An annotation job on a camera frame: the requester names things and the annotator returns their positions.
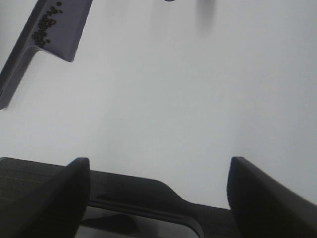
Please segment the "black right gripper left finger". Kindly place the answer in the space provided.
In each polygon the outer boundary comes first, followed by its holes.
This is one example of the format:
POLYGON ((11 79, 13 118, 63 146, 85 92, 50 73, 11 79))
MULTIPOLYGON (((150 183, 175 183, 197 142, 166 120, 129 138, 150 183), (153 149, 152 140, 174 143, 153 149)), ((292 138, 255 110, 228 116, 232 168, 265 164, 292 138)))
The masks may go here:
POLYGON ((0 212, 2 238, 73 238, 90 197, 90 162, 77 158, 0 212))

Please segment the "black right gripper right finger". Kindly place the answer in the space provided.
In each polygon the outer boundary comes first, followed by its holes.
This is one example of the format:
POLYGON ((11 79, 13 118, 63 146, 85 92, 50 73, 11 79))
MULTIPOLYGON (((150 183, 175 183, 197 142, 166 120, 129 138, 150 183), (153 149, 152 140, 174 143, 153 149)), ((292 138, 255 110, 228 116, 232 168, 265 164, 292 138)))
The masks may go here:
POLYGON ((317 207, 243 157, 233 157, 227 199, 244 238, 315 238, 317 207))

